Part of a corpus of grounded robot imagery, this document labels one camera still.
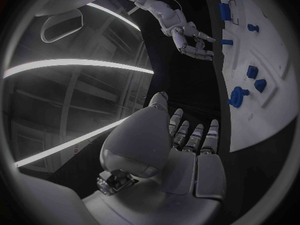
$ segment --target blue knob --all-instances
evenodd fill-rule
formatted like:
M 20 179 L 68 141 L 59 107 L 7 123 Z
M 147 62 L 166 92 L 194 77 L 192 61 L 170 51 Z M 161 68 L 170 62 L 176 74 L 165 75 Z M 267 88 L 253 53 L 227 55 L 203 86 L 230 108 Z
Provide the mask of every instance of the blue knob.
M 259 28 L 259 26 L 254 26 L 254 25 L 252 25 L 252 24 L 248 24 L 248 30 L 249 30 L 250 32 L 254 32 L 254 31 L 259 32 L 259 31 L 260 31 L 260 28 Z
M 266 86 L 267 86 L 267 81 L 265 79 L 256 80 L 254 83 L 254 87 L 260 93 L 263 92 L 263 90 L 265 89 Z
M 222 40 L 221 40 L 221 44 L 222 44 L 222 45 L 233 45 L 233 44 L 234 44 L 234 41 L 222 39 Z
M 239 108 L 242 105 L 243 97 L 248 96 L 249 94 L 250 92 L 248 89 L 242 89 L 240 86 L 236 86 L 232 91 L 231 97 L 228 99 L 227 103 L 235 108 Z
M 258 75 L 259 69 L 256 66 L 249 66 L 247 76 L 250 79 L 255 79 Z

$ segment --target robotic arm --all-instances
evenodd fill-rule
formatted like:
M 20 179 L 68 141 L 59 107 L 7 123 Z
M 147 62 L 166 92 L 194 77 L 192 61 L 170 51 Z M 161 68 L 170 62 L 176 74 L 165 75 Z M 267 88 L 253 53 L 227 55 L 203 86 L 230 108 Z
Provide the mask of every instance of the robotic arm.
M 206 51 L 203 48 L 205 44 L 203 40 L 214 43 L 216 40 L 198 31 L 196 25 L 190 21 L 187 22 L 185 15 L 180 9 L 173 10 L 170 6 L 158 0 L 130 0 L 134 4 L 152 15 L 158 20 L 161 31 L 168 37 L 173 37 L 173 41 L 180 53 L 189 57 L 212 61 L 214 52 Z M 194 38 L 196 46 L 190 46 L 186 37 Z

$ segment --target blue object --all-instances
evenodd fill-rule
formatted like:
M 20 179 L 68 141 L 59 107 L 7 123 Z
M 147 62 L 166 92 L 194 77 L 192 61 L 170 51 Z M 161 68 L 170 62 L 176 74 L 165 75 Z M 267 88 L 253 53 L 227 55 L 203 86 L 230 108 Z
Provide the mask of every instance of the blue object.
M 258 75 L 259 69 L 256 66 L 249 66 L 247 76 L 250 79 L 255 79 Z
M 222 44 L 222 45 L 233 45 L 233 44 L 234 44 L 234 41 L 222 39 L 222 40 L 221 40 L 221 44 Z
M 267 86 L 267 81 L 265 79 L 256 80 L 255 83 L 254 83 L 254 87 L 260 93 L 263 92 L 263 90 L 265 89 L 266 86 Z
M 250 32 L 254 32 L 254 31 L 259 32 L 259 31 L 260 31 L 260 28 L 259 28 L 259 26 L 254 26 L 254 25 L 252 25 L 252 24 L 248 24 L 248 30 L 249 30 Z
M 219 3 L 221 19 L 223 21 L 231 21 L 230 7 L 227 3 Z
M 236 86 L 232 93 L 230 99 L 228 99 L 228 104 L 239 108 L 242 105 L 243 97 L 250 94 L 248 89 L 242 89 L 240 86 Z

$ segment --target humanoid robot arm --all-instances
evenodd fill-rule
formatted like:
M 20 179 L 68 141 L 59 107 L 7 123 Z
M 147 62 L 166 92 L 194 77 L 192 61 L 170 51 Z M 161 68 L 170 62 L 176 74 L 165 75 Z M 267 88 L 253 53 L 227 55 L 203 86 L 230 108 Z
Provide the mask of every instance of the humanoid robot arm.
M 158 20 L 161 31 L 173 41 L 180 53 L 189 57 L 212 61 L 214 52 L 205 51 L 203 40 L 214 43 L 216 40 L 198 31 L 193 22 L 187 22 L 185 15 L 180 9 L 173 10 L 170 6 L 158 0 L 130 0 L 134 4 L 152 15 Z M 189 46 L 186 37 L 194 38 L 196 46 Z

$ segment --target fluorescent light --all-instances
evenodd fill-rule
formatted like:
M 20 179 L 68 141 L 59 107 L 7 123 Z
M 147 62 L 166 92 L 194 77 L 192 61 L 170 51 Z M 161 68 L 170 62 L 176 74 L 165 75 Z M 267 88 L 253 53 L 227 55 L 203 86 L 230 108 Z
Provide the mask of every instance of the fluorescent light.
M 133 26 L 133 27 L 136 28 L 137 30 L 141 31 L 137 25 L 135 25 L 135 24 L 132 23 L 131 21 L 127 20 L 126 18 L 120 16 L 119 14 L 117 14 L 117 13 L 115 13 L 115 12 L 113 12 L 113 11 L 108 10 L 108 9 L 105 8 L 105 7 L 96 5 L 96 4 L 94 4 L 94 3 L 89 3 L 89 4 L 87 4 L 87 5 L 88 5 L 88 6 L 91 6 L 91 7 L 93 7 L 93 8 L 96 8 L 96 9 L 100 9 L 100 10 L 102 10 L 102 11 L 104 11 L 104 12 L 107 12 L 107 13 L 109 13 L 109 14 L 111 14 L 111 15 L 117 17 L 118 19 L 123 20 L 124 22 L 128 23 L 129 25 Z
M 19 66 L 14 66 L 4 72 L 3 78 L 7 78 L 13 74 L 17 74 L 29 69 L 37 69 L 50 66 L 63 66 L 63 65 L 90 65 L 90 66 L 100 66 L 100 67 L 110 67 L 119 69 L 128 69 L 139 72 L 144 72 L 148 74 L 153 74 L 153 71 L 143 69 L 136 66 L 129 66 L 108 61 L 97 61 L 97 60 L 87 60 L 87 59 L 51 59 L 42 61 L 33 61 L 29 63 L 24 63 Z
M 75 139 L 73 139 L 71 141 L 68 141 L 68 142 L 63 143 L 61 145 L 58 145 L 56 147 L 53 147 L 53 148 L 48 149 L 46 151 L 43 151 L 43 152 L 41 152 L 39 154 L 36 154 L 36 155 L 31 156 L 31 157 L 25 158 L 25 159 L 23 159 L 21 161 L 17 161 L 17 162 L 14 163 L 14 165 L 15 165 L 16 168 L 18 168 L 18 167 L 24 166 L 26 164 L 30 164 L 32 162 L 35 162 L 35 161 L 37 161 L 39 159 L 43 159 L 43 158 L 45 158 L 45 157 L 47 157 L 47 156 L 49 156 L 51 154 L 55 154 L 55 153 L 57 153 L 57 152 L 59 152 L 59 151 L 61 151 L 63 149 L 69 148 L 69 147 L 71 147 L 71 146 L 73 146 L 75 144 L 78 144 L 78 143 L 80 143 L 80 142 L 82 142 L 84 140 L 87 140 L 87 139 L 89 139 L 91 137 L 94 137 L 96 135 L 99 135 L 99 134 L 101 134 L 101 133 L 103 133 L 103 132 L 105 132 L 105 131 L 107 131 L 109 129 L 112 129 L 112 128 L 118 126 L 119 124 L 121 124 L 122 122 L 124 122 L 124 120 L 127 119 L 127 118 L 128 117 L 126 117 L 126 118 L 124 118 L 122 120 L 116 121 L 116 122 L 114 122 L 114 123 L 112 123 L 110 125 L 107 125 L 105 127 L 102 127 L 102 128 L 100 128 L 100 129 L 98 129 L 96 131 L 92 131 L 92 132 L 90 132 L 90 133 L 88 133 L 86 135 L 80 136 L 80 137 L 75 138 Z

